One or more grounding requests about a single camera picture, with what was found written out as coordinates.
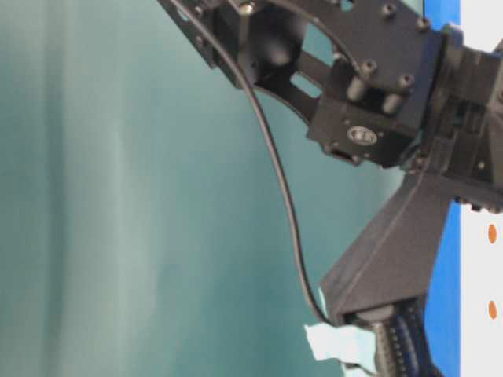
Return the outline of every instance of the cylindrical joint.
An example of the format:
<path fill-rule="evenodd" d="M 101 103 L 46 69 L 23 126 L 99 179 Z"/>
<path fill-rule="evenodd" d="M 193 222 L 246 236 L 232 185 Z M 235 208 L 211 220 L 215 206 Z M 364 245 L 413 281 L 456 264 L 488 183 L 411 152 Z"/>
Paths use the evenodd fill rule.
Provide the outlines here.
<path fill-rule="evenodd" d="M 351 101 L 360 101 L 369 87 L 358 76 L 355 76 L 347 88 L 347 98 Z"/>
<path fill-rule="evenodd" d="M 388 94 L 384 98 L 383 113 L 388 115 L 395 114 L 402 106 L 404 98 L 398 94 Z"/>

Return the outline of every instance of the screw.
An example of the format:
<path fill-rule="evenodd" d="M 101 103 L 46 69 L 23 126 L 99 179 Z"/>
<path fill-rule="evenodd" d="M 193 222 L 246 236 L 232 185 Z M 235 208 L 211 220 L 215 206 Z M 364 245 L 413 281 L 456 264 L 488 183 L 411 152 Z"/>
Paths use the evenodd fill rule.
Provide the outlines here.
<path fill-rule="evenodd" d="M 339 142 L 333 141 L 331 144 L 326 144 L 323 147 L 323 150 L 325 151 L 325 153 L 332 154 L 337 149 L 337 147 L 339 147 Z"/>
<path fill-rule="evenodd" d="M 251 16 L 255 10 L 254 2 L 244 2 L 240 5 L 239 10 L 243 16 Z"/>
<path fill-rule="evenodd" d="M 395 4 L 384 4 L 381 13 L 384 18 L 392 18 L 396 14 L 396 5 Z"/>
<path fill-rule="evenodd" d="M 364 75 L 370 76 L 377 69 L 377 63 L 374 60 L 365 60 L 362 64 L 362 72 Z"/>
<path fill-rule="evenodd" d="M 204 45 L 206 44 L 206 41 L 203 39 L 201 36 L 196 37 L 196 46 L 198 49 L 203 49 Z"/>
<path fill-rule="evenodd" d="M 400 76 L 398 84 L 403 89 L 409 89 L 411 86 L 414 85 L 415 81 L 416 81 L 416 79 L 412 75 L 402 75 L 402 76 Z"/>
<path fill-rule="evenodd" d="M 417 19 L 417 29 L 420 32 L 424 32 L 424 31 L 430 30 L 430 27 L 431 27 L 431 22 L 430 22 L 430 20 L 428 18 L 419 17 Z"/>
<path fill-rule="evenodd" d="M 199 18 L 203 18 L 204 16 L 204 8 L 201 6 L 201 5 L 198 5 L 194 11 L 196 12 L 196 15 L 199 17 Z"/>

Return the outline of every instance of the black metal bracket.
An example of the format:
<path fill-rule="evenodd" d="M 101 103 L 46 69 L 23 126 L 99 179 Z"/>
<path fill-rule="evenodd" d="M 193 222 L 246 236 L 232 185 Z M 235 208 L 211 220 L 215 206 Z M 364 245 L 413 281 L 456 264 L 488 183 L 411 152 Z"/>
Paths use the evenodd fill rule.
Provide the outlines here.
<path fill-rule="evenodd" d="M 212 67 L 236 79 L 169 0 L 160 0 Z M 258 89 L 287 104 L 323 151 L 358 165 L 400 164 L 420 133 L 444 36 L 399 0 L 185 0 Z M 338 53 L 332 66 L 302 50 L 311 23 Z M 301 74 L 322 90 L 291 83 Z"/>

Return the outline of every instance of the bolt head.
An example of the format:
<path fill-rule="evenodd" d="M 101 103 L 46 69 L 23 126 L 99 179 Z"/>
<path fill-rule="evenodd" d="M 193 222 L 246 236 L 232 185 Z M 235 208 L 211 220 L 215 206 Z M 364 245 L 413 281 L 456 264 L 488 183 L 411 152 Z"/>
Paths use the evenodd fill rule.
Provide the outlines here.
<path fill-rule="evenodd" d="M 204 45 L 206 45 L 206 41 L 204 41 L 204 38 L 201 36 L 196 37 L 196 46 L 198 49 L 203 49 Z"/>
<path fill-rule="evenodd" d="M 417 19 L 417 29 L 421 32 L 430 30 L 431 28 L 431 22 L 428 18 L 425 17 L 419 17 Z"/>
<path fill-rule="evenodd" d="M 364 75 L 371 75 L 377 69 L 377 63 L 374 60 L 365 60 L 362 64 L 362 72 Z"/>
<path fill-rule="evenodd" d="M 196 16 L 198 16 L 199 18 L 203 18 L 204 9 L 202 6 L 198 5 L 196 8 L 194 8 L 194 12 L 196 13 Z"/>
<path fill-rule="evenodd" d="M 384 18 L 392 18 L 396 14 L 396 5 L 391 3 L 384 4 L 381 13 Z"/>
<path fill-rule="evenodd" d="M 414 76 L 409 74 L 400 76 L 400 79 L 398 81 L 400 87 L 403 89 L 410 89 L 411 87 L 413 87 L 415 82 L 416 79 L 414 78 Z"/>
<path fill-rule="evenodd" d="M 254 10 L 255 10 L 254 2 L 244 2 L 239 7 L 239 11 L 243 16 L 251 16 Z"/>

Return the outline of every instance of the blue panel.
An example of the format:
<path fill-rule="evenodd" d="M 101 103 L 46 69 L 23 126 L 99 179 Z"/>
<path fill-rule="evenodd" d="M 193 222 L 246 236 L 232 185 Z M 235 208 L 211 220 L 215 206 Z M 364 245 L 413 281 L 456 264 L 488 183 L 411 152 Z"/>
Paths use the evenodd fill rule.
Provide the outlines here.
<path fill-rule="evenodd" d="M 435 29 L 440 29 L 449 22 L 461 22 L 460 0 L 425 0 L 424 12 Z"/>
<path fill-rule="evenodd" d="M 460 206 L 451 207 L 433 273 L 426 330 L 435 364 L 445 377 L 460 375 Z"/>

